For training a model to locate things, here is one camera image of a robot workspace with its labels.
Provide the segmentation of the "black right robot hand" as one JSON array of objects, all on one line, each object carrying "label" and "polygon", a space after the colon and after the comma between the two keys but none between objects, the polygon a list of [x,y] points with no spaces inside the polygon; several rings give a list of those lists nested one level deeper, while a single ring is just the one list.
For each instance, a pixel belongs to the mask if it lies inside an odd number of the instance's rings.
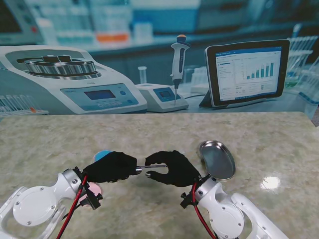
[{"label": "black right robot hand", "polygon": [[154,164],[165,164],[168,168],[168,173],[161,174],[155,171],[148,171],[146,173],[147,177],[166,185],[187,187],[193,185],[201,177],[190,161],[176,150],[159,151],[148,156],[145,160],[145,166]]}]

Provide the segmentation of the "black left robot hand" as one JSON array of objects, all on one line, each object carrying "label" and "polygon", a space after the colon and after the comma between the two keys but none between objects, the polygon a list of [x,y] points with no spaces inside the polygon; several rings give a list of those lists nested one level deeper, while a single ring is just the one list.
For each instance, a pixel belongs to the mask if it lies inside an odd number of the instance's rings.
[{"label": "black left robot hand", "polygon": [[83,169],[93,183],[114,183],[136,175],[137,159],[123,152],[110,152]]}]

